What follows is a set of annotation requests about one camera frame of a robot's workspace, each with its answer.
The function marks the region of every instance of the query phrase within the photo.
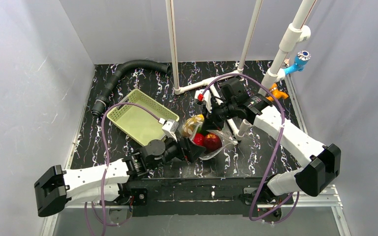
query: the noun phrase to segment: red cap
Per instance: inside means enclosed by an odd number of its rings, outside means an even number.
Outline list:
[[[198,95],[198,100],[199,100],[200,102],[202,102],[202,100],[203,100],[203,95],[202,95],[202,94],[199,94],[199,95]]]

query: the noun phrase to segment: black corrugated hose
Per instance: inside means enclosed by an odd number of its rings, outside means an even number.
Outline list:
[[[150,60],[130,60],[125,62],[124,64],[118,66],[115,73],[111,76],[111,78],[109,78],[101,94],[96,97],[94,107],[92,107],[92,114],[94,116],[99,117],[103,114],[103,112],[105,112],[105,108],[108,106],[109,103],[109,96],[112,94],[112,90],[117,86],[118,82],[120,81],[120,78],[127,71],[136,68],[156,70],[159,72],[166,73],[169,76],[172,73],[170,65],[165,65]]]

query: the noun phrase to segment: white pvc pipe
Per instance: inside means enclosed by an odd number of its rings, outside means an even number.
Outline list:
[[[173,89],[175,94],[181,94],[179,86],[179,71],[177,68],[177,46],[176,46],[176,29],[175,13],[173,10],[173,0],[166,0],[167,25],[169,26],[170,54],[172,56],[173,69]]]
[[[220,97],[220,94],[218,93],[217,89],[215,88],[215,85],[210,86],[210,87],[209,87],[209,90],[211,90],[212,94],[213,94],[215,97]],[[219,99],[217,99],[217,103],[218,103],[218,104],[221,104],[222,101],[219,100]],[[229,127],[230,127],[231,130],[232,130],[232,134],[233,134],[234,136],[236,136],[236,135],[238,134],[238,128],[237,128],[237,126],[235,125],[234,121],[233,121],[232,119],[228,119],[227,122],[228,122]]]
[[[243,122],[241,122],[240,124],[240,128],[238,129],[238,133],[235,135],[235,138],[240,141],[243,136],[244,136],[244,133],[251,127],[252,125],[246,120],[244,119]]]
[[[233,73],[240,74],[240,72],[238,72],[238,70],[234,70],[234,71],[229,72],[227,74],[233,74]],[[194,84],[191,84],[191,85],[188,85],[188,86],[180,87],[180,93],[184,93],[186,91],[189,91],[189,90],[192,90],[192,89],[196,89],[196,88],[199,88],[199,87],[207,86],[216,77],[218,77],[218,76],[210,77],[210,78],[204,79],[204,80],[202,80],[200,82],[197,82],[197,83],[194,83]],[[231,77],[231,76],[222,77],[221,79],[219,79],[219,81],[224,80],[224,79],[229,78],[229,77]]]
[[[298,42],[301,28],[305,24],[305,21],[307,20],[315,3],[316,0],[302,0],[293,22],[289,25],[281,40],[278,53],[273,60],[272,66],[267,70],[267,73],[264,75],[263,81],[261,82],[261,84],[266,88],[270,88],[272,84],[276,82],[277,73],[281,68],[287,54],[293,50]],[[260,89],[259,93],[262,95],[266,94],[263,89]]]
[[[246,62],[247,51],[249,50],[250,44],[252,42],[255,25],[257,24],[258,15],[260,13],[261,4],[263,0],[257,0],[254,5],[252,19],[250,21],[249,31],[247,32],[246,41],[244,43],[243,52],[241,53],[240,63],[238,64],[238,72],[243,72],[244,63]]]

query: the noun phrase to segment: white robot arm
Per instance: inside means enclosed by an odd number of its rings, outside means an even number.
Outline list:
[[[279,135],[282,117],[264,96],[249,96],[242,83],[236,78],[221,86],[224,102],[218,104],[207,91],[203,103],[203,130],[222,129],[225,120],[239,117],[270,134],[274,139]],[[100,200],[101,177],[107,169],[104,196],[106,201],[118,202],[124,198],[121,185],[148,175],[160,163],[177,157],[195,161],[205,148],[195,145],[187,138],[176,137],[177,123],[163,120],[163,131],[167,139],[163,142],[152,140],[131,156],[105,165],[79,169],[62,170],[60,165],[51,167],[35,183],[38,215],[56,214],[65,206]],[[303,191],[317,196],[339,174],[341,151],[336,145],[325,146],[298,129],[285,119],[281,145],[298,161],[301,168],[277,174],[267,179],[259,193],[262,201],[271,201],[276,196]]]
[[[272,103],[261,94],[249,96],[244,85],[232,78],[221,85],[223,103],[218,104],[206,91],[201,102],[204,104],[205,121],[202,129],[222,129],[229,118],[242,118],[277,139],[282,117]],[[195,98],[203,90],[197,91]],[[281,145],[287,149],[301,168],[270,177],[259,193],[264,198],[272,198],[285,193],[303,191],[317,196],[340,172],[340,149],[329,147],[311,138],[285,119]]]

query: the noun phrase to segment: hose connector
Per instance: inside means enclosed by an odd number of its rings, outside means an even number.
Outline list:
[[[286,75],[296,72],[303,71],[306,63],[311,59],[311,54],[308,51],[299,51],[295,57],[295,64],[291,65],[288,68],[283,69]]]
[[[108,99],[105,96],[99,95],[96,97],[95,104],[92,107],[92,115],[100,117],[108,105]]]

